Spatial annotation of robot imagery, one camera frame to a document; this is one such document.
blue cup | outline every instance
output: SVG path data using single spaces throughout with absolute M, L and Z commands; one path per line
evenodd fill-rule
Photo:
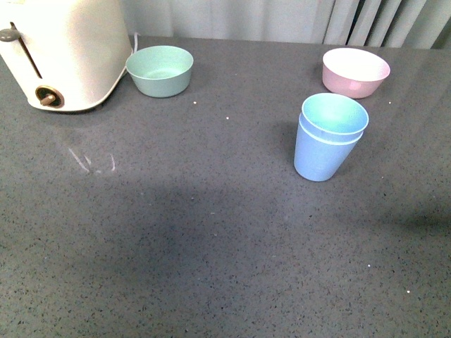
M 335 174 L 368 125 L 365 108 L 349 97 L 322 93 L 302 104 L 297 126 L 295 168 L 311 181 Z

toaster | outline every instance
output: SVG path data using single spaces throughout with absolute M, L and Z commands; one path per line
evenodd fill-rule
M 99 105 L 131 53 L 118 0 L 0 0 L 0 55 L 35 108 Z

curtain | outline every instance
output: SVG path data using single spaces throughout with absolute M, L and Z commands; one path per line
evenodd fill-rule
M 451 0 L 122 0 L 132 35 L 451 49 Z

plastic cup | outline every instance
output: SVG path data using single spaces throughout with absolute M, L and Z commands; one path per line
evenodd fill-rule
M 194 59 L 175 46 L 153 46 L 132 54 L 125 66 L 140 92 L 152 97 L 170 97 L 190 84 Z
M 297 126 L 295 168 L 304 178 L 330 179 L 368 125 L 365 108 L 349 97 L 322 93 L 302 104 Z

green bowl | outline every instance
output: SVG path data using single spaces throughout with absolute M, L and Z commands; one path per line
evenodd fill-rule
M 153 46 L 130 55 L 125 67 L 143 94 L 170 97 L 188 87 L 193 63 L 192 55 L 184 49 Z

